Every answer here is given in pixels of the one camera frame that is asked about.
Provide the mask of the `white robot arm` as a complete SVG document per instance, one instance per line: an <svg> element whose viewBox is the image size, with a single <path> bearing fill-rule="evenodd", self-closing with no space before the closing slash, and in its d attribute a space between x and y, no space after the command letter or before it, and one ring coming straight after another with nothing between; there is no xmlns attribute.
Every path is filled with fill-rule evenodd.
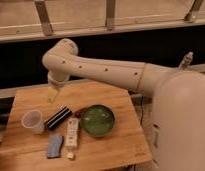
<svg viewBox="0 0 205 171"><path fill-rule="evenodd" d="M42 62L48 83L63 87L71 75L152 99L153 171L205 171L205 74L144 62L90 59L62 39Z"/></svg>

